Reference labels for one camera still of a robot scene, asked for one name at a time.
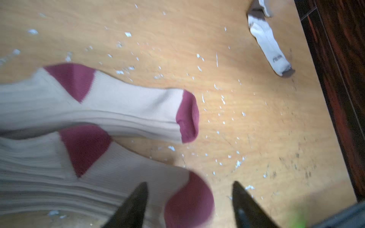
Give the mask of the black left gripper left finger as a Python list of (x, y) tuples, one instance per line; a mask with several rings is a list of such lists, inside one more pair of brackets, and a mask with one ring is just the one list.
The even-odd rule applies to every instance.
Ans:
[(102, 228), (142, 228), (148, 196), (147, 183), (140, 183)]

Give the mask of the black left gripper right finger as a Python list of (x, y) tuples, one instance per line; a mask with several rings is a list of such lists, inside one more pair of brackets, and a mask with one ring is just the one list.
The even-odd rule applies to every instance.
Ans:
[(278, 228), (238, 181), (232, 185), (232, 205), (238, 228)]

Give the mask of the cream maroon sock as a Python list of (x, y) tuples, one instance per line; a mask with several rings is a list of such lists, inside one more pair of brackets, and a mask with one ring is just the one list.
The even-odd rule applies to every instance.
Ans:
[(195, 96), (184, 89), (132, 85), (80, 64), (39, 68), (1, 85), (1, 135), (42, 135), (95, 124), (112, 136), (190, 143), (199, 133)]
[(143, 182), (148, 228), (196, 228), (212, 216), (213, 193), (199, 175), (130, 152), (95, 125), (1, 139), (2, 215), (60, 210), (108, 219)]

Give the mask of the white striped sock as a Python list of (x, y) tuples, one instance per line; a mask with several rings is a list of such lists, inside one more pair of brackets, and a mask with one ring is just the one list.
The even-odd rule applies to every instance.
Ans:
[(289, 78), (295, 70), (280, 50), (273, 31), (265, 20), (271, 16), (268, 1), (253, 0), (247, 11), (248, 27), (273, 71), (282, 78)]

